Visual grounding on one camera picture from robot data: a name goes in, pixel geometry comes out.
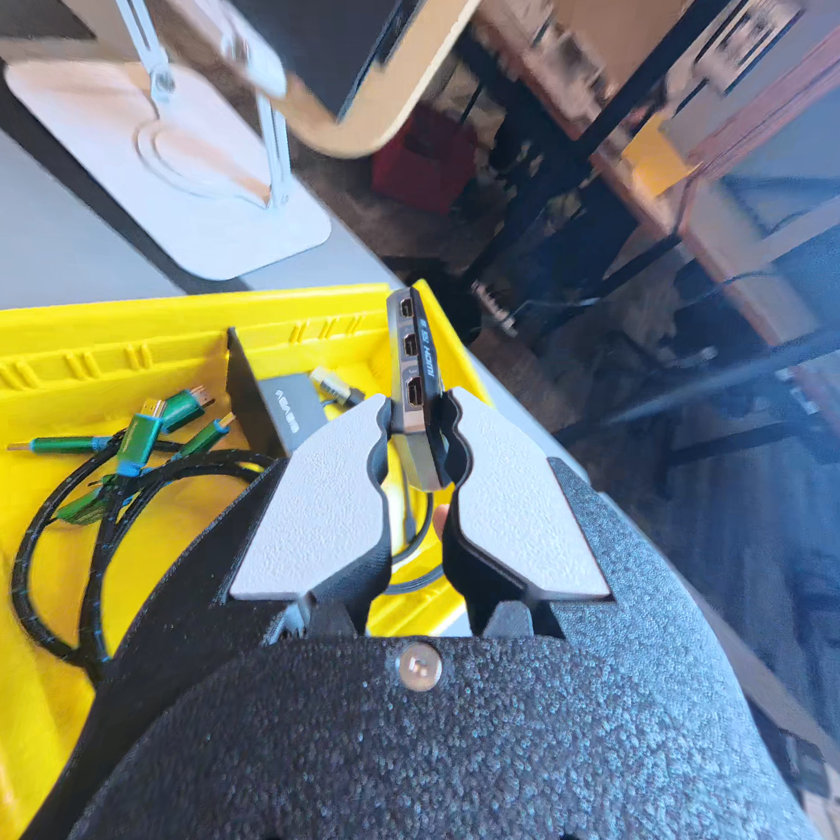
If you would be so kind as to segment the silver hdmi switch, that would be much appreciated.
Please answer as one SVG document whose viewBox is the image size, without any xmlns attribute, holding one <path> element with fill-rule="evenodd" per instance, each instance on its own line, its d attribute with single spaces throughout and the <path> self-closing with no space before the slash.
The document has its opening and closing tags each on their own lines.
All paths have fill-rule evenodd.
<svg viewBox="0 0 840 840">
<path fill-rule="evenodd" d="M 392 356 L 391 440 L 408 483 L 434 492 L 451 482 L 448 441 L 440 425 L 444 393 L 432 330 L 414 288 L 394 291 L 386 303 Z"/>
</svg>

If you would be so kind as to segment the white board stand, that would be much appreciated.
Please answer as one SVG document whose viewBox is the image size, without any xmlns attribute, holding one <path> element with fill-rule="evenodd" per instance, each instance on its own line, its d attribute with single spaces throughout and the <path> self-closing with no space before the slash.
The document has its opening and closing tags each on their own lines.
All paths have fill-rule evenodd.
<svg viewBox="0 0 840 840">
<path fill-rule="evenodd" d="M 42 39 L 9 55 L 10 91 L 184 271 L 224 281 L 323 245 L 327 211 L 291 171 L 275 100 L 287 73 L 233 2 L 171 2 L 251 88 L 259 131 L 171 60 L 147 2 L 116 2 L 136 60 Z"/>
</svg>

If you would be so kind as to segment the yellow plastic bin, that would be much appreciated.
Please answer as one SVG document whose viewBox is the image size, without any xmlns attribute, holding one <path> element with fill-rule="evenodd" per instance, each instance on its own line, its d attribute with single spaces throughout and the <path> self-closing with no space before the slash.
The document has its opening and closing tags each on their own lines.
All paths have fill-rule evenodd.
<svg viewBox="0 0 840 840">
<path fill-rule="evenodd" d="M 2 311 L 2 838 L 20 838 L 70 758 L 93 702 L 80 668 L 37 647 L 11 603 L 14 556 L 48 494 L 86 460 L 7 446 L 37 437 L 104 436 L 151 398 L 202 386 L 205 417 L 170 436 L 191 438 L 230 412 L 229 328 L 258 377 L 308 374 L 320 365 L 366 395 L 391 391 L 384 282 L 251 291 Z M 245 489 L 202 477 L 161 493 L 117 551 L 103 587 L 113 654 L 161 577 Z M 38 614 L 67 644 L 96 529 L 52 524 L 34 552 L 30 591 Z"/>
</svg>

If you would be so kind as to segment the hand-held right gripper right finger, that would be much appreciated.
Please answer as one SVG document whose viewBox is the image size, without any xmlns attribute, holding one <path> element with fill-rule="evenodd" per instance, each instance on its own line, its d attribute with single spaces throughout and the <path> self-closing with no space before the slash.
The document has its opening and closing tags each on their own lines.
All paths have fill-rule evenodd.
<svg viewBox="0 0 840 840">
<path fill-rule="evenodd" d="M 454 491 L 444 575 L 470 621 L 519 602 L 535 621 L 560 602 L 609 602 L 612 590 L 551 459 L 530 436 L 462 387 L 443 396 L 445 468 Z"/>
</svg>

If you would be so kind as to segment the small yellow paper tray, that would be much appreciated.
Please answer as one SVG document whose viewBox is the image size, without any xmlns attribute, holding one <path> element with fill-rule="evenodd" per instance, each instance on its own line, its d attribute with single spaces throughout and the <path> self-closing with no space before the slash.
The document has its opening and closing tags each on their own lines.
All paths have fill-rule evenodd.
<svg viewBox="0 0 840 840">
<path fill-rule="evenodd" d="M 654 114 L 622 152 L 633 186 L 652 198 L 662 196 L 697 168 L 697 164 L 686 163 L 663 135 L 667 120 L 662 112 Z"/>
</svg>

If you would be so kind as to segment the black hdmi splitter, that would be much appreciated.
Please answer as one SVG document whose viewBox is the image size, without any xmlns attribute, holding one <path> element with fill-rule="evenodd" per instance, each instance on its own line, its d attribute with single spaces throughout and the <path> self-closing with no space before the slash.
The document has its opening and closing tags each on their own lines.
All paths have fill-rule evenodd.
<svg viewBox="0 0 840 840">
<path fill-rule="evenodd" d="M 265 421 L 264 451 L 291 456 L 329 420 L 316 386 L 307 373 L 294 373 L 257 381 Z"/>
</svg>

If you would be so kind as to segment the braided hdmi cable green plugs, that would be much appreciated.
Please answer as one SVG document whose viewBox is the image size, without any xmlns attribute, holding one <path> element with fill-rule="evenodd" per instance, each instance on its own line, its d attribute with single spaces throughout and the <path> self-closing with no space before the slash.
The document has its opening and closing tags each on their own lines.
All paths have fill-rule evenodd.
<svg viewBox="0 0 840 840">
<path fill-rule="evenodd" d="M 37 614 L 29 593 L 30 570 L 38 540 L 77 483 L 115 458 L 113 477 L 104 483 L 98 495 L 98 500 L 105 504 L 101 523 L 107 531 L 112 530 L 130 481 L 140 475 L 150 459 L 164 413 L 165 402 L 147 401 L 132 417 L 128 427 L 113 436 L 100 454 L 92 456 L 59 484 L 38 509 L 19 544 L 10 577 L 10 597 L 17 621 L 36 646 L 69 665 L 82 666 L 81 646 L 70 646 L 49 629 Z"/>
<path fill-rule="evenodd" d="M 163 402 L 165 410 L 161 432 L 154 449 L 156 445 L 163 445 L 162 436 L 176 432 L 203 417 L 205 410 L 213 403 L 213 398 L 202 387 L 197 387 L 178 392 Z M 78 646 L 81 647 L 84 659 L 79 668 L 86 672 L 94 687 L 99 687 L 106 665 L 111 661 L 102 622 L 104 578 L 117 549 L 140 514 L 164 488 L 184 478 L 226 476 L 250 484 L 272 464 L 271 457 L 246 450 L 213 453 L 214 447 L 230 432 L 234 420 L 235 415 L 229 413 L 207 423 L 185 443 L 177 444 L 161 467 L 149 467 L 149 460 L 140 475 L 129 482 L 127 495 L 112 524 L 112 530 L 107 531 L 103 525 L 99 526 L 78 624 Z"/>
<path fill-rule="evenodd" d="M 7 446 L 8 452 L 27 452 L 32 455 L 86 455 L 94 462 L 94 469 L 98 468 L 97 458 L 111 445 L 118 445 L 123 432 L 110 436 L 59 436 L 34 437 L 23 443 Z M 69 479 L 69 484 L 63 490 L 58 487 L 45 500 L 50 511 L 47 523 L 56 521 L 73 526 L 87 526 L 102 519 L 106 500 L 103 496 L 103 484 L 96 486 L 87 494 L 58 507 L 57 502 L 67 498 L 69 493 L 79 485 L 81 479 Z"/>
</svg>

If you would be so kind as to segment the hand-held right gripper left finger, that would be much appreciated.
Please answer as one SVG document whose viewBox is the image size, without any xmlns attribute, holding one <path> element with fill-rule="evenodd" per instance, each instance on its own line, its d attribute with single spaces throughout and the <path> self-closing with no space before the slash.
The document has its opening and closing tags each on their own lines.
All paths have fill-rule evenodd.
<svg viewBox="0 0 840 840">
<path fill-rule="evenodd" d="M 391 414 L 392 400 L 374 394 L 292 454 L 228 591 L 235 600 L 370 610 L 392 573 Z"/>
</svg>

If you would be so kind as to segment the black bin divider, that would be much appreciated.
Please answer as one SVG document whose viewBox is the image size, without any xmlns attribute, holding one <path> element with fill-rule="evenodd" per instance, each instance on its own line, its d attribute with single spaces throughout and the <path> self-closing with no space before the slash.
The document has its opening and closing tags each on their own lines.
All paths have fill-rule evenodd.
<svg viewBox="0 0 840 840">
<path fill-rule="evenodd" d="M 258 381 L 235 327 L 227 329 L 226 391 L 248 446 L 262 455 L 288 458 L 280 428 L 280 406 L 269 382 Z"/>
</svg>

